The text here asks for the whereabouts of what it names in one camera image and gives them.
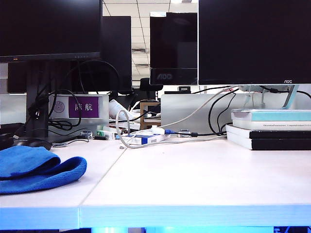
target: black mouse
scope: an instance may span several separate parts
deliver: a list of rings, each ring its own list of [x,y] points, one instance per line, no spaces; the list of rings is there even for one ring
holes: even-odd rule
[[[45,147],[45,149],[50,150],[52,143],[35,137],[20,137],[15,140],[13,146]]]

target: blue microfiber cloth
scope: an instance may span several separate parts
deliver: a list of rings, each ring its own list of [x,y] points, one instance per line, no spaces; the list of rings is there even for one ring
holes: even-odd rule
[[[60,164],[60,158],[44,147],[14,146],[0,151],[0,180],[37,174]]]
[[[73,157],[40,175],[0,181],[0,194],[17,194],[56,188],[78,180],[86,171],[86,160]]]
[[[73,157],[60,164],[44,147],[15,146],[0,151],[0,194],[17,194],[69,184],[86,171],[86,160]]]

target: black monitor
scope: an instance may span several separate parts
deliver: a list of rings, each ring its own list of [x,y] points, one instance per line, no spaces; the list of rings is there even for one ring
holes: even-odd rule
[[[131,91],[131,17],[102,17],[101,45],[101,60],[111,64],[117,70],[119,78],[115,71],[105,63],[98,61],[84,63],[80,66],[84,90]],[[72,62],[72,67],[77,64],[77,61]],[[82,91],[78,69],[72,74],[72,89]]]
[[[199,84],[311,82],[311,2],[199,1]]]
[[[150,84],[197,85],[197,14],[150,17]]]
[[[97,58],[101,0],[0,0],[0,62]]]

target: ceiling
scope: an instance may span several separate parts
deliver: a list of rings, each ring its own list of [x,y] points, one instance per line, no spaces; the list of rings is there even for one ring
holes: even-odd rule
[[[197,12],[197,5],[198,0],[103,0],[104,16],[131,16],[133,81],[150,76],[150,12]]]

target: desk surface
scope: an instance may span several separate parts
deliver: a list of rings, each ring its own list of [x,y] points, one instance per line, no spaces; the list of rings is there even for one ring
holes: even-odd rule
[[[31,223],[51,228],[53,217],[64,229],[76,228],[74,218],[78,227],[311,224],[310,151],[250,151],[217,140],[125,152],[119,142],[96,141],[54,152],[85,157],[87,173],[60,188],[1,196],[0,228],[32,212]]]
[[[62,162],[74,156],[86,158],[85,174],[62,187],[0,196],[0,229],[79,228],[79,206],[124,152],[119,144],[119,141],[91,140],[51,149]]]

